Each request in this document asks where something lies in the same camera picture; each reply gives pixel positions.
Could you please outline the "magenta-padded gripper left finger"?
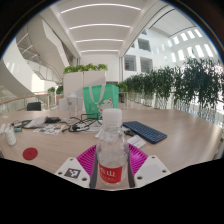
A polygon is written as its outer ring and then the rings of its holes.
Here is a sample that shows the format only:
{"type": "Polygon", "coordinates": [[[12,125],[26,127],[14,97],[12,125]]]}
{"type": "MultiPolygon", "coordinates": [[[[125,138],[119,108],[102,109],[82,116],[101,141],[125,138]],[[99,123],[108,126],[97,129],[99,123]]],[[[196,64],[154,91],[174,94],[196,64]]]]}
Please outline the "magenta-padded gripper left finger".
{"type": "Polygon", "coordinates": [[[98,172],[95,151],[96,146],[91,146],[78,157],[69,157],[55,174],[81,187],[94,189],[98,172]]]}

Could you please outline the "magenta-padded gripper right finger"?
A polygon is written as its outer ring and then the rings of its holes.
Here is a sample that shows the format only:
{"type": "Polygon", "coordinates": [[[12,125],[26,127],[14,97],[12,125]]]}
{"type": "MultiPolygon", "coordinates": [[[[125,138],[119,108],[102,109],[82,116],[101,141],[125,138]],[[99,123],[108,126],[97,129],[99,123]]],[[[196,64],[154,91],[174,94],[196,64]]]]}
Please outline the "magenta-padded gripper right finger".
{"type": "Polygon", "coordinates": [[[128,182],[131,188],[143,187],[169,174],[156,155],[147,156],[134,145],[129,145],[128,182]]]}

